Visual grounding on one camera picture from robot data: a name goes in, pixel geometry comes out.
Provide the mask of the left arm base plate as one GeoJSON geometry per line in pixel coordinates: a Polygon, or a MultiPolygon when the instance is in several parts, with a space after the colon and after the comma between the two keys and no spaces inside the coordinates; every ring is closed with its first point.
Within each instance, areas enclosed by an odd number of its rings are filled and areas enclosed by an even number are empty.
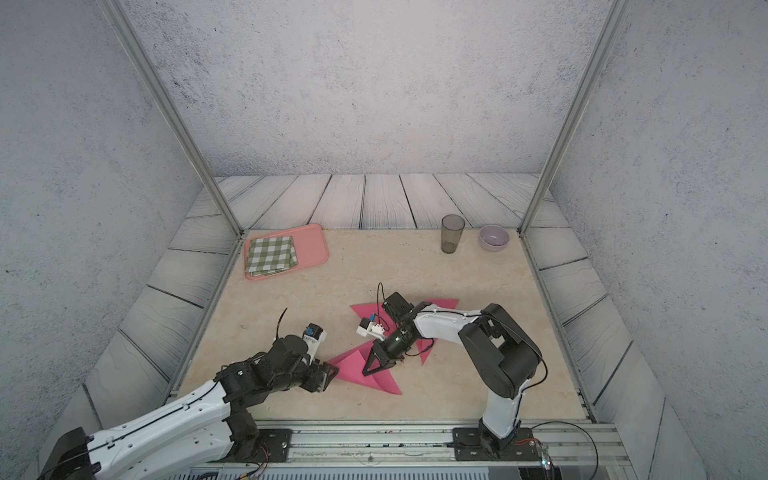
{"type": "Polygon", "coordinates": [[[285,463],[293,431],[286,428],[262,429],[236,439],[229,453],[220,459],[224,463],[285,463]]]}

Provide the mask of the green checkered cloth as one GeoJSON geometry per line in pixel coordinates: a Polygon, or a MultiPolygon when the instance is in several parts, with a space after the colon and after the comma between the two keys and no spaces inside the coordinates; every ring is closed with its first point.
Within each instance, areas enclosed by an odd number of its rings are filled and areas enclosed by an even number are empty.
{"type": "Polygon", "coordinates": [[[251,276],[274,275],[298,265],[297,252],[291,236],[252,239],[245,252],[245,273],[251,276]]]}

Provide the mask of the pink square paper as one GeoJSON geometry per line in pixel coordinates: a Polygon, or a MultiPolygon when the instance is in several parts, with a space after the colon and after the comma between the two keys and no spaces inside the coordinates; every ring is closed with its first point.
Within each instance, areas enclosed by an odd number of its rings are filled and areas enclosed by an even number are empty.
{"type": "MultiPolygon", "coordinates": [[[[459,303],[458,299],[429,299],[429,302],[442,309],[455,309],[459,303]]],[[[416,349],[421,364],[424,365],[432,351],[435,341],[419,338],[416,341],[416,349]]]]}

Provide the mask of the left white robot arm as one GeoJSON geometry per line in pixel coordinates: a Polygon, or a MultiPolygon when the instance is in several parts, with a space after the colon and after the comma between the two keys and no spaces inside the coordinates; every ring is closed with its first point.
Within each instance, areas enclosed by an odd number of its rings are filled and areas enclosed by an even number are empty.
{"type": "Polygon", "coordinates": [[[278,337],[266,352],[221,368],[191,393],[117,427],[88,434],[75,428],[56,441],[41,479],[162,479],[206,462],[283,458],[288,430],[260,431],[250,408],[300,387],[324,391],[337,367],[317,359],[325,331],[278,337]]]}

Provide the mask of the pink plastic tray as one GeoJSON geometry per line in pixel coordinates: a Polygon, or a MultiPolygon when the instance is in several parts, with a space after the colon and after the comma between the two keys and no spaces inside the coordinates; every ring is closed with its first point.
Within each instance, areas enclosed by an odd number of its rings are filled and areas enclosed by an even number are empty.
{"type": "Polygon", "coordinates": [[[320,225],[279,231],[246,241],[244,276],[251,281],[264,280],[324,264],[329,256],[320,225]]]}

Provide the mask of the right aluminium frame post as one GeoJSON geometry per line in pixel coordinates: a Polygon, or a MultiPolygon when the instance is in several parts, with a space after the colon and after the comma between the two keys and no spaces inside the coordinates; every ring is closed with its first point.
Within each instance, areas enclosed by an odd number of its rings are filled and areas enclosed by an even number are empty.
{"type": "Polygon", "coordinates": [[[619,36],[622,23],[631,7],[630,0],[615,0],[611,3],[608,15],[598,36],[596,45],[587,61],[578,88],[567,111],[555,143],[540,172],[536,188],[518,228],[518,235],[524,238],[533,227],[534,220],[544,202],[545,195],[563,163],[567,148],[575,134],[578,124],[589,103],[592,91],[596,87],[601,72],[605,68],[611,49],[619,36]]]}

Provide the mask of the lilac bowl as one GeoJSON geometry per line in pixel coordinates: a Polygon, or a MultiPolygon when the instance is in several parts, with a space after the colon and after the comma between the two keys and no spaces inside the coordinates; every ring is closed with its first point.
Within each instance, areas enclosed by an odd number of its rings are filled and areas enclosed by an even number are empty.
{"type": "Polygon", "coordinates": [[[488,252],[500,252],[510,242],[509,232],[498,225],[486,225],[479,231],[479,242],[482,249],[488,252]]]}

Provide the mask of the front aluminium rail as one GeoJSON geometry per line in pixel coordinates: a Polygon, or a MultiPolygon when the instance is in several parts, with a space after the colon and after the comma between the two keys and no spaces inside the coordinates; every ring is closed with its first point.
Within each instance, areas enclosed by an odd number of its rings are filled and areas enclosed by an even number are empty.
{"type": "Polygon", "coordinates": [[[267,421],[262,429],[293,431],[285,463],[206,462],[162,479],[513,478],[634,479],[636,473],[610,424],[545,421],[532,428],[539,462],[457,461],[456,423],[267,421]]]}

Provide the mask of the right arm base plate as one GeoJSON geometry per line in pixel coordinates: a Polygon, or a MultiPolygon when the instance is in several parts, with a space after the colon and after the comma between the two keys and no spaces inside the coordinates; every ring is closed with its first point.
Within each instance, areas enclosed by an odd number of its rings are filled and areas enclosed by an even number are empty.
{"type": "Polygon", "coordinates": [[[457,461],[539,462],[542,459],[538,442],[528,428],[518,428],[501,439],[480,426],[454,428],[451,446],[457,461]]]}

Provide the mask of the grey translucent cup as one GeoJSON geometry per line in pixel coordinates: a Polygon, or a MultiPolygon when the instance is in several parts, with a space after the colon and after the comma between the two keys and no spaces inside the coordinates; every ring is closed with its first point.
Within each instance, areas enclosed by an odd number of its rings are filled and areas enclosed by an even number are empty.
{"type": "Polygon", "coordinates": [[[465,219],[457,214],[448,214],[441,220],[441,250],[446,254],[456,252],[460,243],[464,228],[465,219]]]}

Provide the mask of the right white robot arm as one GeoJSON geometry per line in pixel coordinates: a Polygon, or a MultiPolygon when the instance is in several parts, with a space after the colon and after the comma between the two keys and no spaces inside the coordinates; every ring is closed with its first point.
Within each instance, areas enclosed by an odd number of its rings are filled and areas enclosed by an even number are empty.
{"type": "Polygon", "coordinates": [[[385,327],[374,313],[363,317],[357,333],[373,340],[362,369],[364,376],[389,370],[419,340],[444,340],[464,347],[488,388],[479,433],[488,449],[512,443],[520,426],[521,403],[534,385],[537,369],[545,364],[540,348],[500,305],[462,311],[424,301],[413,305],[395,292],[381,304],[392,322],[385,327]]]}

